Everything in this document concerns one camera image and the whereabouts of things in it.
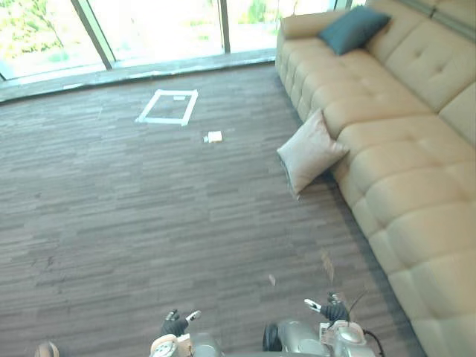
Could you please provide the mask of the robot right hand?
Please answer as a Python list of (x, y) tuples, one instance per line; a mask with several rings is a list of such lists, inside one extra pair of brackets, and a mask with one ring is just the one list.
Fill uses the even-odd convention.
[(337, 292), (327, 293), (327, 304), (321, 305), (318, 302), (306, 298), (303, 301), (312, 311), (323, 315), (331, 323), (336, 321), (350, 321), (350, 314), (341, 295)]

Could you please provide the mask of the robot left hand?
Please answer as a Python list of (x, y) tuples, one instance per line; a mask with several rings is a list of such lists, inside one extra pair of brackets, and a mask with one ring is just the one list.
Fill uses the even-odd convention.
[(180, 337), (184, 335), (190, 323), (198, 320), (201, 315), (202, 311), (196, 310), (185, 318), (181, 318), (177, 309), (171, 310), (161, 326), (160, 336), (174, 335), (175, 337)]

